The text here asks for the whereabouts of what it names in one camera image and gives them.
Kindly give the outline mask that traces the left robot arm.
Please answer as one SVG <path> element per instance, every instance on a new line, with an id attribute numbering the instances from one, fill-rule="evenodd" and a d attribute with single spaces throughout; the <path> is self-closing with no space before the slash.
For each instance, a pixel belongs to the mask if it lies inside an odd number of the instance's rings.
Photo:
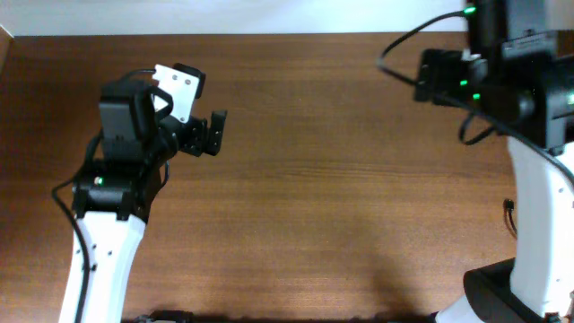
<path id="1" fill-rule="evenodd" d="M 219 152 L 226 111 L 193 118 L 204 83 L 122 79 L 100 96 L 102 129 L 70 180 L 74 248 L 59 319 L 119 322 L 135 253 L 153 199 L 165 186 L 177 153 Z"/>

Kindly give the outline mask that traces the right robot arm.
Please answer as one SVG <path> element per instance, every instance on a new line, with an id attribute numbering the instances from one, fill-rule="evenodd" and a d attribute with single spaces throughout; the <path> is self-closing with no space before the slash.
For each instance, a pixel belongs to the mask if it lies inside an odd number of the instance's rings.
<path id="1" fill-rule="evenodd" d="M 517 196 L 517 252 L 465 273 L 437 322 L 573 319 L 573 61 L 559 57 L 541 1 L 470 1 L 465 51 L 422 54 L 414 98 L 466 109 L 504 135 Z"/>

